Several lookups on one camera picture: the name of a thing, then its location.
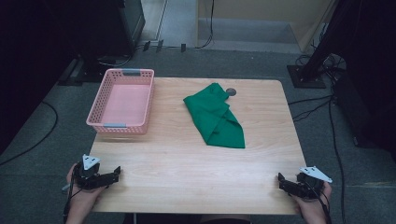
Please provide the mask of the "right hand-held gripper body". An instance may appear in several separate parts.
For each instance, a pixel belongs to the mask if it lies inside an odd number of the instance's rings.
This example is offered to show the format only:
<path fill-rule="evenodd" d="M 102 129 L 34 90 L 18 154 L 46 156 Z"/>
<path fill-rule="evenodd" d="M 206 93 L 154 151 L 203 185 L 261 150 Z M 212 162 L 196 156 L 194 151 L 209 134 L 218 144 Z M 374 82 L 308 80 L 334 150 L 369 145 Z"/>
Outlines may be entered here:
<path fill-rule="evenodd" d="M 332 179 L 325 175 L 316 166 L 300 167 L 297 174 L 297 196 L 312 200 L 319 197 L 325 182 L 332 183 Z"/>

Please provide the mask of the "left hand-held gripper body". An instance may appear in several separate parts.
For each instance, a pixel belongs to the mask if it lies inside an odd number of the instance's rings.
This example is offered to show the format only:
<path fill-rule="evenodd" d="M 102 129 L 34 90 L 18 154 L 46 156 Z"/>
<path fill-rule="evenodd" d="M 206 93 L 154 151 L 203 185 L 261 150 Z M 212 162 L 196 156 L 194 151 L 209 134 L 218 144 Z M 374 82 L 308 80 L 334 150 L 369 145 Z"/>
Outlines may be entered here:
<path fill-rule="evenodd" d="M 100 159 L 84 154 L 81 162 L 77 165 L 77 172 L 74 174 L 75 183 L 79 188 L 91 190 L 95 184 L 106 183 L 105 179 L 99 175 Z"/>

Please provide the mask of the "pink plastic basket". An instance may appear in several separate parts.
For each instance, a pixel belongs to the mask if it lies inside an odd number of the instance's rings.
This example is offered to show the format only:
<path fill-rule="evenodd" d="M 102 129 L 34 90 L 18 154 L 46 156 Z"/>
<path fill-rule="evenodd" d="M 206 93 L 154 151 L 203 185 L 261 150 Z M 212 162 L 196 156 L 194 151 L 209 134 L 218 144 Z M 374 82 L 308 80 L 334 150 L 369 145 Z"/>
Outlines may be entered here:
<path fill-rule="evenodd" d="M 108 69 L 86 123 L 101 134 L 145 134 L 153 93 L 152 69 Z"/>

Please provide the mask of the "green cloth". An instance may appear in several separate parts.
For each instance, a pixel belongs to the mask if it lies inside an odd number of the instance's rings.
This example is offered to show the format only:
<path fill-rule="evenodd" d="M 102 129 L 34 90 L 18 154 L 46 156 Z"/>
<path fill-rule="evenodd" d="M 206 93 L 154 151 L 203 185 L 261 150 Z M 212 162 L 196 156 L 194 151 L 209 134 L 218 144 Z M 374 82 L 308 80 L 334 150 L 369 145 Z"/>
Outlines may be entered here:
<path fill-rule="evenodd" d="M 208 146 L 245 148 L 244 130 L 226 103 L 228 98 L 219 83 L 211 83 L 183 102 Z"/>

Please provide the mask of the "person's left hand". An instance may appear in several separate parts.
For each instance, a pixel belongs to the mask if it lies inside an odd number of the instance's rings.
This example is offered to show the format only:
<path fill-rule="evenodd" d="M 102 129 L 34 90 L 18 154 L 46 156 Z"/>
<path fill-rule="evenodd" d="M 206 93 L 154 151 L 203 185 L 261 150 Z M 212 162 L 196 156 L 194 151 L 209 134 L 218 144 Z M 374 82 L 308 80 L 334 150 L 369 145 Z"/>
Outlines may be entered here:
<path fill-rule="evenodd" d="M 79 188 L 74 185 L 72 190 L 74 197 L 70 201 L 69 214 L 88 215 L 98 202 L 105 188 L 79 190 Z"/>

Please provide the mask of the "person's right hand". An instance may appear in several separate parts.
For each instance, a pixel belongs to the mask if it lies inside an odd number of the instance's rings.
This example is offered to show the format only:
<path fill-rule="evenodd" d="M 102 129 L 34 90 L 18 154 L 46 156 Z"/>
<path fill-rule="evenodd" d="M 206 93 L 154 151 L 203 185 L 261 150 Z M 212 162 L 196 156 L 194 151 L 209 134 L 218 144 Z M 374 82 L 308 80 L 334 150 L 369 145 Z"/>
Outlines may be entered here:
<path fill-rule="evenodd" d="M 302 214 L 303 217 L 326 217 L 322 205 L 329 206 L 332 194 L 332 187 L 328 182 L 323 184 L 322 194 L 320 198 L 322 203 L 318 200 L 306 201 L 300 197 L 292 195 L 292 199 L 297 202 L 296 210 Z"/>

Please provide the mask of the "black metal stand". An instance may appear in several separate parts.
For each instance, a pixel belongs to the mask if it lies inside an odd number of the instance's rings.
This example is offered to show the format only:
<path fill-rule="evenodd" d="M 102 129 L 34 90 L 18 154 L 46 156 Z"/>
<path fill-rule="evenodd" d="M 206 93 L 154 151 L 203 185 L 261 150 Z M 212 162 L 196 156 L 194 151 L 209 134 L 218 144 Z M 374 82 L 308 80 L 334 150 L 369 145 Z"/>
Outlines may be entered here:
<path fill-rule="evenodd" d="M 295 88 L 325 89 L 319 68 L 333 53 L 341 55 L 357 33 L 361 7 L 364 0 L 340 0 L 323 39 L 305 65 L 288 65 L 288 72 Z"/>

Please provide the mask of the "black cabinet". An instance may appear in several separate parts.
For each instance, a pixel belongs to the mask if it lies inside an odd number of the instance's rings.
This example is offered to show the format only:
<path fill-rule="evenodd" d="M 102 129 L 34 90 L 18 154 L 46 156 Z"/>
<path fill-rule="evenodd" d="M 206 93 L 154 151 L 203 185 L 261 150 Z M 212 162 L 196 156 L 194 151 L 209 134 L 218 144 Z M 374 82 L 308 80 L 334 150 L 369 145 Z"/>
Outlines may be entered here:
<path fill-rule="evenodd" d="M 134 54 L 146 23 L 141 0 L 44 0 L 85 59 Z"/>

